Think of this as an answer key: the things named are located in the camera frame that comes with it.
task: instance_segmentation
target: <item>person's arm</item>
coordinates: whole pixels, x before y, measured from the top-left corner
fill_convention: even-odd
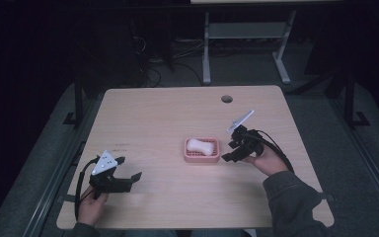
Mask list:
[[[275,237],[331,236],[329,229],[313,218],[313,208],[322,200],[319,194],[289,172],[271,149],[265,146],[261,156],[244,161],[268,175],[264,188]]]
[[[100,233],[94,228],[104,212],[104,205],[109,194],[101,194],[94,199],[94,188],[91,186],[82,194],[79,206],[78,222],[69,237],[99,237]]]

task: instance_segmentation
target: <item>table leg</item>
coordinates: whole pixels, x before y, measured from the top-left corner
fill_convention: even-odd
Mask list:
[[[202,56],[202,83],[204,85],[211,84],[210,77],[210,61],[208,59],[208,12],[205,13],[205,25],[204,25],[204,54]]]
[[[282,55],[284,54],[285,46],[287,45],[288,37],[290,36],[295,15],[296,11],[291,11],[290,16],[288,17],[288,21],[285,25],[284,32],[282,33],[281,46],[279,47],[278,51],[272,53],[272,57],[275,62],[276,68],[278,69],[279,76],[281,77],[282,83],[284,84],[291,83],[290,78],[287,74],[287,70],[285,69],[284,63],[282,62]]]

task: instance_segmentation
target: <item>metal frame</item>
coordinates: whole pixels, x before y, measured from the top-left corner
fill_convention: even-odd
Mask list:
[[[69,113],[66,116],[63,124],[74,124],[75,128],[78,128],[79,124],[82,121],[84,112],[83,112],[83,96],[82,96],[82,83],[80,76],[75,77],[75,113]]]
[[[291,33],[295,15],[296,11],[291,11],[287,22],[211,24],[209,22],[209,13],[206,12],[204,24],[204,54],[202,56],[202,83],[204,85],[211,84],[210,61],[208,56],[209,39],[280,38],[281,45],[278,51],[272,53],[272,57],[282,83],[290,84],[291,80],[282,62],[282,55],[284,54]]]
[[[91,111],[91,115],[94,115],[95,110],[99,109],[99,105],[97,105],[97,103],[89,102],[89,104],[85,105],[85,108],[88,113],[84,113],[82,121],[89,121],[90,119],[93,119],[90,117]],[[60,185],[70,169],[72,161],[76,160],[82,154],[82,149],[84,148],[85,143],[84,140],[87,139],[89,133],[89,128],[87,128],[88,124],[88,122],[75,123],[78,127],[72,129],[71,137],[60,156],[53,174],[48,180],[47,186],[38,200],[34,214],[22,235],[23,237],[40,235],[48,213],[50,212],[53,203],[56,201],[56,195]]]

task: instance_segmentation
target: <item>human hand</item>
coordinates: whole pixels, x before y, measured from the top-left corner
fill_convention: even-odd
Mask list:
[[[264,152],[261,156],[248,156],[242,161],[253,164],[261,172],[268,176],[281,171],[288,171],[288,168],[284,162],[272,149],[266,145],[264,145]]]
[[[78,222],[95,226],[104,212],[104,205],[109,194],[101,194],[94,199],[95,189],[91,186],[82,194],[79,206]]]

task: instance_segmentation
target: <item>person's left hand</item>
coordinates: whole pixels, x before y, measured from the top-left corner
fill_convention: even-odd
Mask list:
[[[109,194],[101,194],[94,199],[95,189],[88,189],[81,196],[81,205],[79,206],[78,222],[95,226],[104,212],[104,205],[109,198]]]

